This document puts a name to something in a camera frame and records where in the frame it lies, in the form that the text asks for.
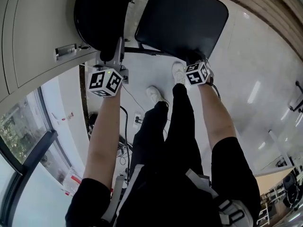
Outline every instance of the buckle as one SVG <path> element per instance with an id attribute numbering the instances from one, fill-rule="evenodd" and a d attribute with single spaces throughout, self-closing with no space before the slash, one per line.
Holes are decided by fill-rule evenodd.
<path id="1" fill-rule="evenodd" d="M 236 219 L 232 219 L 233 217 L 235 217 L 238 214 L 241 214 L 241 215 L 238 216 Z M 239 221 L 240 219 L 242 219 L 244 217 L 245 217 L 245 214 L 244 214 L 244 212 L 242 210 L 235 211 L 233 214 L 230 214 L 228 216 L 228 218 L 229 218 L 229 225 L 226 225 L 226 226 L 231 226 L 233 223 L 236 223 L 237 221 Z"/>
<path id="2" fill-rule="evenodd" d="M 220 212 L 225 211 L 228 207 L 232 205 L 232 201 L 226 198 L 222 198 L 220 196 L 214 199 L 214 202 L 218 206 Z"/>

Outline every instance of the white box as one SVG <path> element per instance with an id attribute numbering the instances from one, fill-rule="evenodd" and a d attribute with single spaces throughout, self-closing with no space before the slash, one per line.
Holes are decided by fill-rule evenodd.
<path id="1" fill-rule="evenodd" d="M 87 90 L 97 96 L 116 96 L 123 77 L 114 69 L 89 74 Z"/>
<path id="2" fill-rule="evenodd" d="M 205 84 L 208 76 L 210 75 L 209 70 L 207 69 L 205 62 L 196 63 L 190 66 L 187 66 L 185 69 L 185 74 L 190 85 L 200 85 Z"/>

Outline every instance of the white sneaker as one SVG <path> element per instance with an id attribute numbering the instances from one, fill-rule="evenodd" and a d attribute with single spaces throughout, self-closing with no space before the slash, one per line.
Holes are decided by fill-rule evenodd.
<path id="1" fill-rule="evenodd" d="M 146 89 L 146 94 L 148 97 L 151 98 L 152 102 L 156 105 L 157 102 L 163 101 L 168 105 L 168 102 L 162 97 L 160 91 L 154 87 L 150 86 L 149 88 Z"/>
<path id="2" fill-rule="evenodd" d="M 172 76 L 175 79 L 175 84 L 180 83 L 185 86 L 184 65 L 181 62 L 175 62 L 172 65 Z"/>

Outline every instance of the glass window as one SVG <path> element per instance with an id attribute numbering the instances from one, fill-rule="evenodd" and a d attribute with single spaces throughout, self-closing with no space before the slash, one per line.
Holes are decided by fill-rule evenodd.
<path id="1" fill-rule="evenodd" d="M 63 227 L 71 204 L 63 187 L 41 164 L 35 168 L 17 205 L 13 227 Z"/>
<path id="2" fill-rule="evenodd" d="M 0 136 L 20 163 L 24 163 L 45 133 L 46 126 L 34 92 L 0 118 Z"/>
<path id="3" fill-rule="evenodd" d="M 14 174 L 13 168 L 6 162 L 6 160 L 0 155 L 0 204 L 5 194 L 5 191 L 9 185 L 10 179 Z"/>
<path id="4" fill-rule="evenodd" d="M 52 144 L 47 150 L 40 163 L 60 184 L 63 184 L 69 171 L 69 167 L 65 163 L 64 159 L 62 159 L 61 154 L 54 144 Z"/>

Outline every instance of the window frame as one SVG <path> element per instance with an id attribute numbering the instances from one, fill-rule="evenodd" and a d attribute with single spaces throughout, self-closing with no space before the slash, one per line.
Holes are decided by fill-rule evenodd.
<path id="1" fill-rule="evenodd" d="M 47 112 L 45 101 L 41 87 L 34 91 L 43 121 L 46 126 L 46 133 L 44 136 L 34 145 L 30 154 L 27 156 L 25 162 L 21 164 L 11 153 L 8 146 L 0 136 L 0 154 L 7 161 L 7 163 L 15 171 L 12 175 L 9 185 L 5 190 L 3 201 L 0 208 L 0 225 L 3 227 L 12 227 L 15 212 L 21 198 L 21 195 L 25 189 L 25 186 L 30 179 L 35 168 L 38 166 L 40 160 L 50 148 L 52 144 L 55 145 L 60 156 L 68 168 L 71 167 L 71 162 L 67 158 L 63 148 L 58 141 L 58 133 L 53 128 L 51 119 Z"/>

